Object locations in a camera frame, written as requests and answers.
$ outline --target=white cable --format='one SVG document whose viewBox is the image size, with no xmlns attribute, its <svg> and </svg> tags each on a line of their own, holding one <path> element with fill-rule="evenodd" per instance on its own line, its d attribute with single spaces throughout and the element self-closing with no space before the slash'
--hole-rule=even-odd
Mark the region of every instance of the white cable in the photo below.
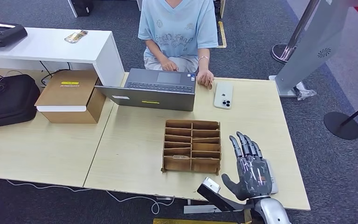
<svg viewBox="0 0 358 224">
<path fill-rule="evenodd" d="M 50 185 L 50 186 L 46 186 L 46 187 L 37 187 L 34 184 L 31 183 L 12 183 L 10 180 L 6 180 L 7 182 L 9 182 L 11 185 L 13 186 L 21 186 L 21 185 L 31 185 L 32 187 L 36 188 L 36 189 L 46 189 L 46 188 L 65 188 L 65 189 L 69 189 L 73 192 L 79 192 L 79 191 L 86 191 L 86 190 L 92 190 L 92 189 L 79 189 L 79 190 L 73 190 L 72 188 L 69 187 L 65 187 L 65 186 L 56 186 L 56 185 Z"/>
<path fill-rule="evenodd" d="M 79 192 L 79 191 L 87 191 L 87 190 L 92 190 L 92 189 L 79 189 L 79 190 L 73 190 L 72 188 L 69 188 L 69 187 L 65 187 L 65 186 L 57 186 L 57 185 L 50 185 L 50 186 L 46 186 L 46 187 L 37 187 L 36 185 L 34 184 L 31 184 L 31 183 L 12 183 L 10 180 L 6 180 L 8 183 L 10 183 L 11 185 L 13 186 L 21 186 L 21 185 L 30 185 L 36 189 L 46 189 L 46 188 L 65 188 L 65 189 L 69 189 L 71 190 L 72 192 Z M 106 190 L 106 193 L 108 193 L 111 197 L 113 197 L 116 201 L 118 201 L 119 203 L 121 202 L 125 202 L 125 201 L 128 201 L 128 200 L 131 200 L 131 199 L 135 199 L 135 198 L 144 198 L 144 199 L 148 199 L 148 200 L 151 200 L 154 202 L 154 204 L 151 206 L 151 212 L 154 214 L 154 215 L 157 215 L 159 212 L 160 212 L 160 204 L 161 205 L 164 205 L 164 206 L 170 206 L 171 204 L 173 204 L 173 202 L 175 201 L 175 198 L 172 199 L 171 203 L 169 204 L 164 204 L 164 203 L 161 203 L 161 202 L 157 202 L 156 200 L 152 199 L 152 198 L 149 198 L 149 197 L 144 197 L 144 196 L 135 196 L 135 197 L 129 197 L 129 198 L 126 198 L 126 199 L 123 199 L 123 200 L 119 200 L 118 198 L 116 198 L 115 196 L 113 196 L 110 192 L 108 192 Z M 157 212 L 154 212 L 153 208 L 154 206 L 157 205 Z"/>
<path fill-rule="evenodd" d="M 20 74 L 22 75 L 22 72 L 20 72 L 20 71 L 17 71 L 17 70 L 10 70 L 10 71 L 6 72 L 6 74 L 5 74 L 3 77 L 6 77 L 6 76 L 7 76 L 10 72 L 12 72 L 12 71 L 18 72 L 18 73 L 20 73 Z"/>
<path fill-rule="evenodd" d="M 106 190 L 106 193 L 108 193 L 111 197 L 113 197 L 113 198 L 114 198 L 116 201 L 118 201 L 118 202 L 125 202 L 125 201 L 127 201 L 127 200 L 131 200 L 131 199 L 135 199 L 135 198 L 144 198 L 144 199 L 151 200 L 151 201 L 154 202 L 154 204 L 151 206 L 151 212 L 152 212 L 154 215 L 157 215 L 157 214 L 160 212 L 160 206 L 159 206 L 159 204 L 165 205 L 165 206 L 170 206 L 170 205 L 175 201 L 175 198 L 173 198 L 172 201 L 171 201 L 171 203 L 169 203 L 169 204 L 164 204 L 164 203 L 157 202 L 157 201 L 154 200 L 154 199 L 151 199 L 151 198 L 149 198 L 149 197 L 144 197 L 144 196 L 135 196 L 135 197 L 129 197 L 129 198 L 126 198 L 126 199 L 123 199 L 123 200 L 118 200 L 115 196 L 113 196 L 113 195 L 112 195 L 110 192 L 108 192 L 107 190 Z M 153 208 L 154 208 L 155 205 L 157 205 L 157 212 L 154 212 L 154 211 L 153 211 Z"/>
</svg>

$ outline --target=light wood tabletop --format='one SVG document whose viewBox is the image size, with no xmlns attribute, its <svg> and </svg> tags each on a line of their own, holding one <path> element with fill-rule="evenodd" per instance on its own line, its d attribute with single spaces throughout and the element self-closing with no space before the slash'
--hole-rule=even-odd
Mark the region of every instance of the light wood tabletop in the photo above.
<svg viewBox="0 0 358 224">
<path fill-rule="evenodd" d="M 224 186 L 220 175 L 226 173 L 238 182 L 234 150 L 228 137 L 241 131 L 257 142 L 263 156 L 270 160 L 279 188 L 279 193 L 273 197 L 285 208 L 309 210 L 275 84 L 267 80 L 230 78 L 216 78 L 215 81 L 234 85 L 231 110 L 213 106 L 215 86 L 207 90 L 198 85 L 193 112 L 114 105 L 84 187 L 204 200 L 196 190 L 208 176 L 221 186 L 222 196 L 238 201 Z M 220 122 L 219 176 L 160 171 L 166 119 Z"/>
<path fill-rule="evenodd" d="M 0 127 L 0 178 L 82 187 L 112 106 L 98 124 L 52 124 L 38 112 Z"/>
</svg>

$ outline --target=box lid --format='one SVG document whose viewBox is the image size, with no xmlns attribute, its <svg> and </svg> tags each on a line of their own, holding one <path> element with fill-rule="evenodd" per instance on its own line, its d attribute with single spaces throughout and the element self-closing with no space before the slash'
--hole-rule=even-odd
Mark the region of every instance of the box lid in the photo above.
<svg viewBox="0 0 358 224">
<path fill-rule="evenodd" d="M 82 112 L 98 75 L 91 70 L 61 71 L 49 81 L 35 103 L 40 112 Z"/>
</svg>

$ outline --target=laptop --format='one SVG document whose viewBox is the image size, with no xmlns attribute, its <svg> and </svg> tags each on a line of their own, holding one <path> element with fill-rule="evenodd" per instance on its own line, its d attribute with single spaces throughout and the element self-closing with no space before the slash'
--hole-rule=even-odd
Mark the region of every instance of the laptop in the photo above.
<svg viewBox="0 0 358 224">
<path fill-rule="evenodd" d="M 193 111 L 195 73 L 131 69 L 124 87 L 95 86 L 122 106 Z"/>
</svg>

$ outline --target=hand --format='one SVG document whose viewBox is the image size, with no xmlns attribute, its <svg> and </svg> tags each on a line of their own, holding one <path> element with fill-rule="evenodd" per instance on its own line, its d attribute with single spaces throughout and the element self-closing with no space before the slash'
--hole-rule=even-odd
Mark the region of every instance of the hand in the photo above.
<svg viewBox="0 0 358 224">
<path fill-rule="evenodd" d="M 161 63 L 161 67 L 163 68 L 164 71 L 177 71 L 178 70 L 178 66 L 173 61 L 169 60 L 168 58 L 164 59 L 160 63 Z"/>
<path fill-rule="evenodd" d="M 271 175 L 267 161 L 263 159 L 259 146 L 248 136 L 237 132 L 241 147 L 234 136 L 230 136 L 237 157 L 239 183 L 222 174 L 224 185 L 241 201 L 256 196 L 268 196 L 272 190 Z"/>
<path fill-rule="evenodd" d="M 205 70 L 200 70 L 198 72 L 198 75 L 197 75 L 198 84 L 204 85 L 208 89 L 211 89 L 213 80 L 214 80 L 213 73 L 210 70 L 205 69 Z"/>
</svg>

